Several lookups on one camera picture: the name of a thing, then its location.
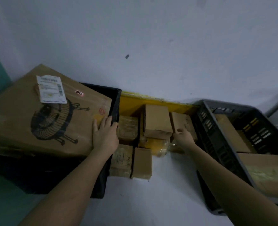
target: person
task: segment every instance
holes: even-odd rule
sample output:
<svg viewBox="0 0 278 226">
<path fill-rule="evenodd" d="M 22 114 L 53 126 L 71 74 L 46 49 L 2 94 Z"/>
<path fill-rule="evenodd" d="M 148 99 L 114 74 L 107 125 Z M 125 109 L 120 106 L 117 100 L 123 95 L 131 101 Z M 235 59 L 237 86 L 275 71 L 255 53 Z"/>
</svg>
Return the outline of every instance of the person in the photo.
<svg viewBox="0 0 278 226">
<path fill-rule="evenodd" d="M 118 147 L 118 123 L 104 118 L 93 124 L 93 150 L 19 224 L 19 226 L 77 226 L 80 224 L 96 179 L 107 159 Z M 237 225 L 278 225 L 278 207 L 263 194 L 228 171 L 199 148 L 186 129 L 174 134 L 177 144 L 191 156 L 197 170 L 226 212 Z"/>
</svg>

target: white shipping label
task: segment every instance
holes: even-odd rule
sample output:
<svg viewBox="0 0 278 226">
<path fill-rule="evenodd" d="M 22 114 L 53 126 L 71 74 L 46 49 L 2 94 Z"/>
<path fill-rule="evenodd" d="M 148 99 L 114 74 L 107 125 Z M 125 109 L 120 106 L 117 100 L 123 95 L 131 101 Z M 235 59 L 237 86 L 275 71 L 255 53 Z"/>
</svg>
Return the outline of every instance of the white shipping label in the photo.
<svg viewBox="0 0 278 226">
<path fill-rule="evenodd" d="M 66 96 L 60 77 L 44 75 L 36 76 L 42 103 L 66 104 Z"/>
</svg>

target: forearm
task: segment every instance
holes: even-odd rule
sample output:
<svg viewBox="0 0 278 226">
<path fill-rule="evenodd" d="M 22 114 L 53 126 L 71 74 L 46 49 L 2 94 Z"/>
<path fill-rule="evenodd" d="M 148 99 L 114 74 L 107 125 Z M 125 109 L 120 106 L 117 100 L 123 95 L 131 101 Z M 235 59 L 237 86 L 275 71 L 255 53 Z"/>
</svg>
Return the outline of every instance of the forearm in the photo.
<svg viewBox="0 0 278 226">
<path fill-rule="evenodd" d="M 278 225 L 278 207 L 198 146 L 190 149 L 207 186 L 234 225 Z"/>
<path fill-rule="evenodd" d="M 93 150 L 24 218 L 20 226 L 79 225 L 106 160 Z"/>
</svg>

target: human hand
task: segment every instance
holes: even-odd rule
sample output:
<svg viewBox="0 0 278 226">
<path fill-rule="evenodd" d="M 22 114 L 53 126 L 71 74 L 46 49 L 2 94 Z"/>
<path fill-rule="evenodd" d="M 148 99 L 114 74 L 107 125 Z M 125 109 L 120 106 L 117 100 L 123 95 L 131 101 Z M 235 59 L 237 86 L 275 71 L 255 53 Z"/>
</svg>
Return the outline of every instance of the human hand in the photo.
<svg viewBox="0 0 278 226">
<path fill-rule="evenodd" d="M 183 150 L 191 150 L 197 145 L 192 138 L 192 135 L 187 129 L 178 128 L 177 133 L 174 133 L 174 139 L 177 142 L 177 145 L 183 148 Z"/>
<path fill-rule="evenodd" d="M 118 148 L 119 140 L 117 137 L 118 123 L 114 122 L 111 126 L 112 116 L 104 117 L 98 129 L 97 121 L 93 123 L 93 146 L 94 151 L 102 152 L 109 158 Z"/>
</svg>

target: fan drawing on box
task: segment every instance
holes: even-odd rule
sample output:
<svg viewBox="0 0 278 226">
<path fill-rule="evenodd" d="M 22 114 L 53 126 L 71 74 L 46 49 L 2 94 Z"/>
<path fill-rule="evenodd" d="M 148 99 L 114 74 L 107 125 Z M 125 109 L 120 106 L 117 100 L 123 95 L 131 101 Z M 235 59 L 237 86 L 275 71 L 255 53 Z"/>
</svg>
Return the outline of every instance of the fan drawing on box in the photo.
<svg viewBox="0 0 278 226">
<path fill-rule="evenodd" d="M 65 135 L 65 131 L 72 119 L 74 110 L 89 111 L 81 108 L 79 103 L 72 103 L 68 98 L 66 104 L 43 103 L 39 112 L 35 112 L 31 120 L 31 132 L 38 140 L 57 140 L 63 146 L 65 140 L 74 144 L 77 139 Z"/>
</svg>

